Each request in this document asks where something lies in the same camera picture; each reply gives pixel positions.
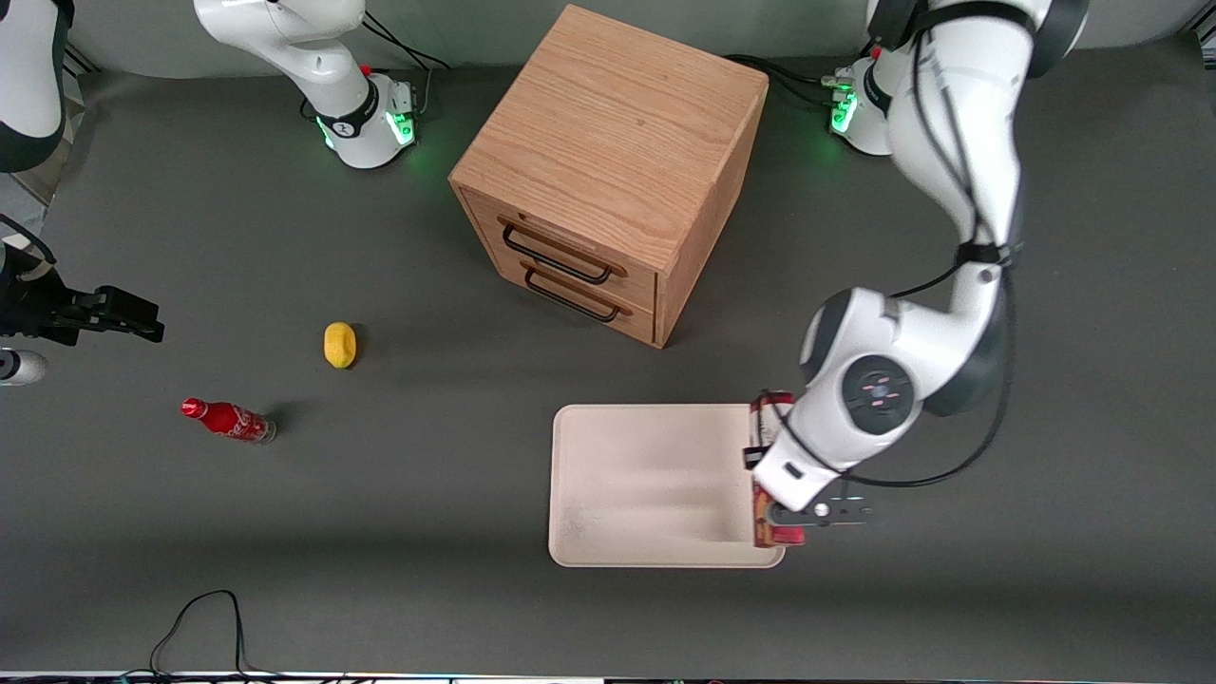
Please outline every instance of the drawer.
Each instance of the drawer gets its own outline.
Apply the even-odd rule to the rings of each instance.
[[[654,343],[654,313],[625,302],[614,302],[586,285],[531,263],[514,259],[500,264],[502,277],[541,297],[574,309],[591,320],[624,332],[635,340]]]
[[[654,309],[654,273],[615,257],[597,254],[595,245],[574,245],[542,222],[478,192],[465,190],[477,228],[502,270],[527,259],[576,281],[589,292],[606,292],[619,301]]]

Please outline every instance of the gray table surface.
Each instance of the gray table surface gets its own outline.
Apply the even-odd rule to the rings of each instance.
[[[992,452],[760,572],[554,565],[553,414],[796,387],[818,304],[936,274],[953,230],[775,89],[671,346],[649,349],[501,281],[452,197],[513,73],[437,74],[421,145],[373,172],[331,156],[286,79],[91,82],[45,235],[69,284],[156,301],[168,335],[19,342],[54,371],[0,392],[0,668],[140,667],[226,587],[276,669],[1216,679],[1216,120],[1193,38],[1079,54],[1026,89]],[[361,326],[349,372],[321,357],[334,320]],[[176,415],[187,396],[269,410],[282,436],[215,439]],[[925,419],[865,470],[935,471],[989,416]],[[227,611],[199,606],[167,667],[230,667]]]

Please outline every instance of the coca-cola bottle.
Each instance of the coca-cola bottle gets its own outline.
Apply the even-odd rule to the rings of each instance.
[[[227,402],[207,403],[190,398],[181,403],[181,414],[207,426],[215,434],[248,442],[269,444],[275,438],[275,422],[250,410]]]

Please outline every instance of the cable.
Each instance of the cable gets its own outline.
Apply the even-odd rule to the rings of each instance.
[[[787,69],[786,67],[778,65],[777,62],[772,62],[772,61],[765,60],[762,57],[755,57],[755,56],[751,56],[751,55],[732,54],[732,55],[726,55],[722,58],[724,60],[730,60],[732,62],[738,62],[741,65],[747,65],[749,67],[759,68],[762,72],[777,73],[777,74],[781,74],[781,75],[783,75],[783,77],[786,77],[786,78],[788,78],[790,80],[796,80],[799,83],[809,83],[811,85],[821,85],[821,82],[820,82],[818,78],[810,77],[810,75],[803,75],[803,74],[800,74],[798,72]]]
[[[418,107],[418,116],[427,113],[427,107],[430,106],[430,77],[435,74],[434,69],[427,69],[427,85],[422,89],[422,106]]]
[[[49,264],[52,264],[52,265],[56,263],[55,254],[51,253],[51,248],[47,247],[46,242],[43,242],[43,240],[40,237],[38,237],[36,235],[34,235],[33,232],[30,232],[30,230],[28,228],[26,228],[26,226],[21,225],[19,223],[12,220],[11,218],[9,218],[9,214],[4,214],[4,213],[0,213],[0,223],[2,223],[5,225],[7,225],[9,228],[13,229],[17,232],[17,235],[21,235],[26,240],[29,240],[30,243],[34,245],[34,247],[38,247],[38,251],[43,253],[43,260],[44,262],[46,262]]]
[[[308,106],[309,106],[308,97],[303,97],[300,100],[300,118],[306,119],[306,120],[315,120],[316,119],[316,110],[313,110],[313,114],[309,114],[308,112],[304,111],[304,108],[308,107]]]
[[[101,71],[101,67],[97,66],[97,62],[94,62],[92,60],[90,60],[89,56],[85,55],[84,51],[81,51],[79,47],[77,47],[75,45],[73,45],[72,41],[67,41],[64,44],[64,49],[71,49],[72,52],[75,55],[75,58],[81,60],[83,63],[84,63],[84,66],[89,67],[90,72],[100,72]]]
[[[215,589],[213,592],[207,592],[206,594],[199,594],[193,599],[190,599],[190,601],[187,601],[186,605],[182,606],[181,611],[178,612],[178,618],[173,621],[173,627],[169,628],[169,632],[157,643],[156,646],[152,647],[152,652],[148,654],[147,668],[151,672],[153,672],[156,675],[168,674],[164,669],[161,668],[161,651],[164,650],[164,646],[173,639],[174,634],[178,633],[178,628],[181,627],[181,621],[182,618],[186,617],[186,612],[190,611],[191,606],[193,606],[195,604],[208,596],[215,596],[220,594],[227,596],[229,600],[232,601],[232,615],[236,617],[236,651],[233,655],[233,663],[236,666],[236,671],[247,678],[250,677],[247,669],[268,672],[270,674],[280,674],[277,672],[271,672],[269,669],[261,669],[254,667],[249,662],[249,656],[246,654],[244,649],[244,621],[241,619],[241,604],[240,601],[237,601],[236,594],[233,594],[227,589]]]
[[[94,73],[94,69],[92,69],[92,68],[90,68],[90,67],[89,67],[89,65],[84,63],[84,62],[83,62],[83,61],[80,60],[80,57],[78,57],[78,56],[75,55],[75,52],[73,52],[73,51],[72,51],[72,49],[71,49],[71,47],[64,47],[64,49],[63,49],[63,54],[64,54],[64,55],[67,55],[67,56],[68,56],[68,57],[69,57],[69,58],[71,58],[71,60],[72,60],[73,62],[75,62],[77,65],[79,65],[79,66],[80,66],[80,68],[83,68],[83,69],[84,69],[84,73]]]
[[[379,33],[378,30],[376,30],[375,28],[372,28],[371,26],[368,26],[367,22],[364,22],[364,27],[366,27],[368,30],[371,30],[376,35],[381,37],[382,39],[388,40],[389,43],[396,45],[401,50],[405,50],[406,52],[410,54],[411,57],[415,58],[415,61],[417,61],[417,62],[421,63],[421,60],[418,60],[418,57],[422,57],[422,58],[426,58],[426,60],[430,60],[432,62],[439,65],[440,67],[443,67],[445,69],[452,68],[451,65],[449,65],[447,62],[440,60],[439,57],[434,57],[432,55],[427,55],[422,50],[417,50],[415,47],[410,47],[405,43],[401,43],[400,40],[398,40],[396,35],[394,35],[393,32],[389,30],[389,28],[387,26],[384,26],[383,23],[381,23],[379,19],[376,18],[376,15],[372,15],[371,12],[365,12],[365,15],[367,16],[368,19],[372,21],[373,24],[376,24],[377,27],[379,27],[379,29],[383,30],[384,33]],[[426,69],[426,68],[429,68],[429,67],[427,67],[426,65],[423,65],[422,68]]]
[[[979,211],[979,203],[975,201],[975,183],[972,175],[970,162],[967,157],[967,148],[963,144],[962,130],[958,125],[958,116],[955,112],[953,100],[950,96],[950,89],[941,83],[941,74],[934,68],[934,79],[938,80],[938,88],[941,91],[941,96],[945,103],[946,118],[950,122],[951,135],[955,138],[955,145],[958,153],[959,164],[962,164],[962,172],[957,169],[950,158],[946,156],[945,148],[941,141],[934,134],[933,128],[929,125],[928,116],[924,111],[924,102],[921,96],[921,47],[923,39],[928,35],[929,41],[933,41],[933,35],[929,30],[921,32],[916,35],[913,43],[913,56],[912,56],[912,101],[917,108],[917,117],[921,120],[921,128],[925,136],[929,139],[929,144],[933,146],[934,155],[936,155],[938,161],[941,162],[942,167],[950,173],[955,184],[958,186],[959,191],[966,196],[967,201],[972,204],[972,236],[967,243],[974,245],[979,237],[980,226],[987,232],[989,240],[992,245],[996,245],[996,234],[992,226],[983,219]],[[948,269],[946,269],[941,275],[938,275],[933,280],[925,281],[916,287],[910,287],[891,295],[893,299],[901,299],[908,295],[916,295],[930,287],[935,287],[944,282],[947,277],[955,274],[962,264],[956,262]]]
[[[420,68],[426,69],[428,72],[430,71],[430,67],[426,62],[423,62],[417,55],[415,55],[413,51],[410,47],[406,47],[401,41],[396,40],[395,38],[389,38],[388,35],[384,35],[383,33],[376,30],[376,28],[372,27],[372,24],[370,24],[367,22],[364,22],[364,28],[366,28],[367,30],[372,32],[378,38],[381,38],[383,40],[387,40],[387,41],[392,43],[393,45],[396,45],[398,47],[405,50],[405,54],[409,55],[418,65]]]
[[[945,271],[942,271],[942,274],[939,275],[938,277],[934,277],[933,280],[928,280],[925,282],[922,282],[921,285],[917,285],[916,287],[908,287],[907,290],[901,290],[901,291],[899,291],[899,292],[896,292],[894,295],[888,295],[888,297],[890,297],[891,299],[902,299],[903,297],[907,297],[908,295],[916,295],[917,292],[923,292],[923,291],[925,291],[925,290],[928,290],[930,287],[936,287],[938,285],[941,285],[942,282],[945,282],[945,280],[947,277],[955,275],[955,271],[957,271],[962,265],[963,265],[962,263],[959,263],[959,262],[956,260],[953,264],[950,265],[948,269],[946,269]]]
[[[1018,312],[1017,312],[1017,305],[1014,304],[1013,277],[1009,276],[1008,270],[1001,271],[1001,285],[1004,287],[1004,312],[1006,312],[1006,318],[1009,321],[1004,365],[1002,369],[1002,377],[1001,377],[1001,393],[1000,397],[997,398],[996,410],[992,415],[992,422],[989,424],[989,428],[987,432],[984,434],[984,439],[980,441],[979,447],[976,447],[975,450],[970,453],[970,455],[963,459],[962,462],[959,462],[955,467],[945,472],[939,472],[938,475],[934,475],[931,477],[922,477],[918,480],[876,480],[872,477],[862,477],[860,475],[855,475],[852,472],[852,469],[840,470],[838,467],[834,467],[832,464],[820,458],[818,454],[812,452],[811,448],[806,444],[806,442],[801,438],[801,436],[794,432],[794,428],[789,425],[789,417],[788,417],[789,411],[786,411],[784,414],[781,411],[775,411],[777,414],[777,420],[781,421],[782,428],[787,433],[789,433],[790,439],[793,439],[794,443],[798,445],[798,448],[801,449],[801,452],[805,453],[807,456],[810,456],[811,460],[814,460],[821,467],[837,473],[840,477],[840,480],[844,480],[845,482],[854,482],[856,484],[868,484],[871,487],[885,487],[890,489],[911,489],[916,487],[928,487],[930,484],[938,484],[940,482],[945,482],[951,477],[955,477],[959,472],[963,472],[964,470],[972,467],[975,464],[975,461],[980,459],[980,456],[987,453],[989,447],[991,447],[992,442],[996,441],[996,436],[1001,431],[1001,426],[1004,424],[1004,415],[1009,408],[1009,394],[1012,393],[1013,389],[1013,366],[1014,366],[1014,358],[1017,354],[1017,341],[1014,330],[1017,329],[1018,325]],[[765,397],[770,397],[772,394],[767,389],[762,391],[761,393]]]
[[[811,97],[810,95],[806,95],[805,92],[798,90],[796,88],[793,86],[793,84],[790,84],[789,82],[786,80],[786,78],[792,78],[792,79],[794,79],[794,80],[796,80],[799,83],[807,83],[807,84],[820,85],[820,82],[817,79],[810,79],[809,77],[804,77],[801,74],[794,73],[794,72],[792,72],[792,71],[789,71],[789,69],[787,69],[784,67],[781,67],[778,65],[775,65],[775,63],[772,63],[772,62],[770,62],[767,60],[761,60],[760,57],[751,57],[749,55],[727,55],[725,58],[731,60],[732,62],[737,62],[739,65],[743,65],[745,67],[751,67],[751,68],[754,68],[756,71],[765,72],[766,74],[769,74],[769,78],[771,80],[773,80],[775,83],[777,83],[777,85],[784,88],[786,90],[788,90],[795,97],[798,97],[799,100],[801,100],[804,102],[810,102],[811,105],[816,105],[816,106],[820,106],[820,107],[828,107],[828,108],[831,108],[834,105],[833,102],[831,102],[828,100],[821,100],[821,99]]]

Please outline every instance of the white tray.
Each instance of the white tray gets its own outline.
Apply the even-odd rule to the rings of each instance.
[[[569,405],[553,419],[548,553],[567,567],[766,568],[748,404]]]

